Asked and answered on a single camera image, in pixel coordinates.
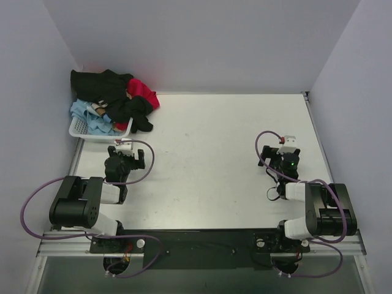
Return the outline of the black t shirt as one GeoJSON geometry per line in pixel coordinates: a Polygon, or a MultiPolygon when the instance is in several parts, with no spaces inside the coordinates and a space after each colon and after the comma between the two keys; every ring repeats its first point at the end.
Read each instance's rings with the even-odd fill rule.
{"type": "Polygon", "coordinates": [[[89,102],[100,117],[105,116],[112,123],[114,130],[116,122],[120,121],[119,108],[127,101],[127,84],[134,76],[129,73],[119,74],[109,69],[101,73],[77,72],[70,73],[70,87],[77,99],[89,102]]]}

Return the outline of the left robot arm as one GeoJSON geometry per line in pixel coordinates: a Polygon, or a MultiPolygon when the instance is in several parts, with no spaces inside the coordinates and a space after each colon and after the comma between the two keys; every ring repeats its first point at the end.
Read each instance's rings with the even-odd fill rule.
{"type": "Polygon", "coordinates": [[[66,176],[50,207],[51,224],[105,236],[104,245],[120,252],[126,237],[118,232],[119,222],[100,212],[101,204],[121,205],[127,197],[125,182],[133,170],[145,169],[145,152],[134,154],[133,144],[109,146],[104,162],[105,176],[66,176]]]}

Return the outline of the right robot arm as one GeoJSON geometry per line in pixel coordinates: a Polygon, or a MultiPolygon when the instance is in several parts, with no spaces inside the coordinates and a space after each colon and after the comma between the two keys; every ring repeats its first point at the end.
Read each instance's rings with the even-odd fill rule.
{"type": "Polygon", "coordinates": [[[267,175],[274,179],[277,193],[274,201],[295,201],[304,206],[303,216],[283,221],[283,230],[273,236],[275,247],[287,251],[296,239],[355,235],[358,223],[345,184],[300,181],[299,161],[298,148],[281,153],[278,148],[265,145],[258,162],[258,166],[265,167],[267,175]]]}

